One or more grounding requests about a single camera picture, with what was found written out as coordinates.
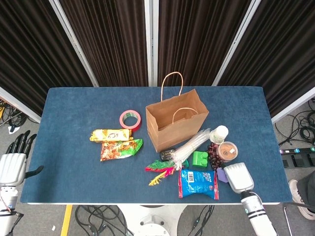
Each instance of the green toy block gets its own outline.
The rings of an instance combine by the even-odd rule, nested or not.
[[[192,165],[206,168],[208,165],[208,153],[204,151],[194,151],[192,156]]]

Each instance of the shoe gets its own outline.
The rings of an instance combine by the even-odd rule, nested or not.
[[[289,181],[289,187],[292,194],[292,199],[296,203],[305,204],[300,196],[299,191],[297,190],[297,180],[292,179]],[[315,220],[315,214],[311,213],[306,207],[298,206],[301,214],[308,220]]]

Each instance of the yellow snack bag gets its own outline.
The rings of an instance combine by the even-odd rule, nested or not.
[[[128,141],[132,140],[130,129],[96,129],[90,136],[93,142]]]

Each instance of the dark curtain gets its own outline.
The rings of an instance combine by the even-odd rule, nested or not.
[[[100,86],[147,86],[143,0],[61,0]]]
[[[41,115],[51,87],[91,86],[48,1],[0,1],[0,86]]]
[[[272,116],[315,86],[315,1],[263,0],[219,85],[262,86]]]
[[[158,85],[180,71],[185,85],[211,85],[250,0],[160,0]],[[179,79],[168,79],[168,86]]]

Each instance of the purple object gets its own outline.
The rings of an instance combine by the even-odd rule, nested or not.
[[[228,179],[226,177],[226,174],[224,172],[224,170],[222,170],[222,168],[218,168],[217,169],[217,173],[218,173],[218,179],[224,183],[228,183]]]

